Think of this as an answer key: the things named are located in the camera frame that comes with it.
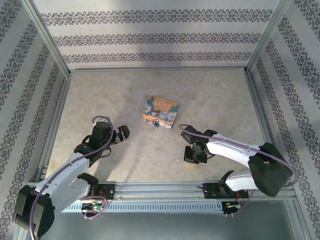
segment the metal bracket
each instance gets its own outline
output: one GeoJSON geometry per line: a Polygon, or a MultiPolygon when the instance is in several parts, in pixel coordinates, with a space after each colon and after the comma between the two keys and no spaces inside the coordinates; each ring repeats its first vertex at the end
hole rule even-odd
{"type": "Polygon", "coordinates": [[[235,191],[224,195],[220,191],[219,183],[216,182],[207,182],[198,188],[203,189],[204,199],[236,199],[237,197],[247,199],[249,197],[248,192],[244,190],[238,191],[238,195],[235,191]]]}
{"type": "Polygon", "coordinates": [[[113,200],[115,196],[115,184],[99,184],[98,185],[98,194],[105,195],[105,198],[108,200],[113,200]]]}

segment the enclosure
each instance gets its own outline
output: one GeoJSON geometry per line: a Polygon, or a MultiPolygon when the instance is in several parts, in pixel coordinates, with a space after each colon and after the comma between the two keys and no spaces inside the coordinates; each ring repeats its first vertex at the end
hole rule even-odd
{"type": "MultiPolygon", "coordinates": [[[[98,115],[130,130],[128,140],[87,171],[119,184],[120,205],[121,199],[140,204],[138,198],[150,197],[144,191],[183,204],[184,188],[194,191],[197,183],[243,169],[218,155],[207,164],[185,162],[180,124],[272,143],[299,180],[275,199],[258,194],[246,217],[234,219],[234,231],[225,220],[206,232],[218,216],[190,212],[114,212],[99,225],[86,223],[93,231],[112,219],[104,231],[127,231],[118,239],[162,239],[160,230],[173,223],[177,230],[164,238],[178,238],[181,230],[185,239],[320,239],[318,0],[0,0],[0,8],[0,239],[28,239],[12,222],[19,190],[61,166],[98,115]],[[179,103],[172,129],[143,121],[149,96],[179,103]],[[139,197],[132,200],[122,187],[139,197]],[[186,227],[193,220],[206,223],[186,227]],[[130,222],[146,226],[135,232],[130,222]]],[[[204,203],[197,194],[186,193],[185,201],[204,203]]],[[[61,214],[43,239],[54,239],[72,220],[84,224],[68,209],[61,214]]],[[[59,239],[86,234],[65,234],[72,227],[59,239]]]]}

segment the white robotic arm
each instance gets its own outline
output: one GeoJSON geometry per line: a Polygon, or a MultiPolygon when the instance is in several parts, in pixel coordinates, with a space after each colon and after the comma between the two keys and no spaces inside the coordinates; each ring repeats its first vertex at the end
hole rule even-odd
{"type": "Polygon", "coordinates": [[[83,154],[79,152],[73,153],[54,173],[35,185],[35,191],[37,192],[40,192],[44,185],[48,185],[42,194],[49,194],[52,205],[54,206],[55,214],[62,212],[70,206],[70,204],[84,196],[87,196],[89,193],[91,185],[86,180],[77,178],[89,168],[90,164],[89,159],[87,158],[82,158],[76,163],[69,165],[63,173],[59,175],[59,177],[56,177],[50,184],[48,184],[48,180],[51,176],[56,174],[65,165],[81,156],[83,156],[83,154]]]}
{"type": "Polygon", "coordinates": [[[217,133],[206,130],[203,134],[186,125],[181,136],[190,144],[185,147],[184,160],[189,163],[207,163],[207,154],[221,155],[246,167],[238,172],[229,171],[220,180],[220,191],[224,195],[240,190],[260,190],[275,197],[290,179],[293,172],[271,143],[262,146],[235,141],[217,133]]]}

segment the wallpaper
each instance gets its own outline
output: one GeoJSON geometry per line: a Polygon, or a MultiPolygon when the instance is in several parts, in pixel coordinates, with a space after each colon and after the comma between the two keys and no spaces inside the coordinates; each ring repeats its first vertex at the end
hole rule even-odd
{"type": "Polygon", "coordinates": [[[68,67],[247,65],[279,0],[34,0],[68,67]]]}
{"type": "Polygon", "coordinates": [[[0,0],[0,240],[35,175],[64,76],[19,0],[0,0]]]}
{"type": "Polygon", "coordinates": [[[312,239],[320,239],[319,16],[317,1],[292,1],[251,73],[272,140],[299,175],[312,239]]]}

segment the floor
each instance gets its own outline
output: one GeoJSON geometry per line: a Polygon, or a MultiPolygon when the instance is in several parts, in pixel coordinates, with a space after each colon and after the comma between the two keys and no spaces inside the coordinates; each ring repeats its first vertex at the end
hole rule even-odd
{"type": "Polygon", "coordinates": [[[180,124],[206,129],[241,142],[264,143],[242,69],[76,72],[73,74],[47,176],[91,134],[91,120],[109,116],[114,127],[127,125],[130,137],[112,146],[87,172],[100,181],[219,180],[244,166],[223,156],[207,164],[184,162],[188,144],[180,124]],[[150,95],[180,104],[172,129],[143,121],[150,95]]]}

